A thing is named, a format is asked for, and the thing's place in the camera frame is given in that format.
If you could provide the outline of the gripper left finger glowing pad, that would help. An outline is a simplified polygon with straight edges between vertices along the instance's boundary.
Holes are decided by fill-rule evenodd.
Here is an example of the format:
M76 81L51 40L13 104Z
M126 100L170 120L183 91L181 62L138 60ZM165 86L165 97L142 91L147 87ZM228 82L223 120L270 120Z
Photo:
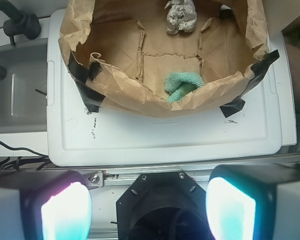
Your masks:
M75 170L0 170L0 240L86 240L92 198Z

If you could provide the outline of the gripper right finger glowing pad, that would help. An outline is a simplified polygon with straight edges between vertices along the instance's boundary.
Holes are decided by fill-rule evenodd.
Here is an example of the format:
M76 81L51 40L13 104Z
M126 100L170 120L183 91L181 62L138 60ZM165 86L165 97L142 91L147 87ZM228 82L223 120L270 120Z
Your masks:
M206 188L217 240L300 240L300 164L221 164Z

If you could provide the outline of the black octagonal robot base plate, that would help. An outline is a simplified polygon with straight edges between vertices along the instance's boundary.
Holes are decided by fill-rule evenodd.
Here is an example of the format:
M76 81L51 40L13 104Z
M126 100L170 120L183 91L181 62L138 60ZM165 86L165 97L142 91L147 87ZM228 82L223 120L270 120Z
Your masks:
M120 240L212 240L206 191L185 172L143 173L116 202Z

